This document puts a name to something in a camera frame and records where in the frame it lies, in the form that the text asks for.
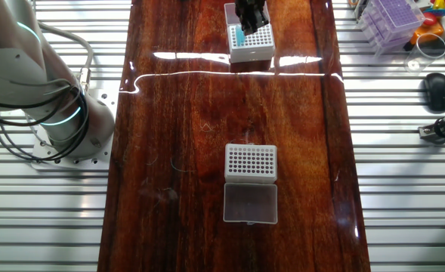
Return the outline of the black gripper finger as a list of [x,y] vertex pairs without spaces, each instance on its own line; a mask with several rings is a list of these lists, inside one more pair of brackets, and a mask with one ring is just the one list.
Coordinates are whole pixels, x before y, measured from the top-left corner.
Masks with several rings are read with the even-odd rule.
[[257,28],[262,28],[263,26],[266,26],[269,24],[269,19],[267,17],[266,12],[264,9],[257,11]]
[[258,30],[258,17],[255,13],[244,13],[239,18],[245,36],[251,35]]

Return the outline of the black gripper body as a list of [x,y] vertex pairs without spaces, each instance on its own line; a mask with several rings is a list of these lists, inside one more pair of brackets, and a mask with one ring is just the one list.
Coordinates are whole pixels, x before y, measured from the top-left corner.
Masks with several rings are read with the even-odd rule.
[[235,0],[236,15],[249,16],[250,14],[263,14],[266,0]]

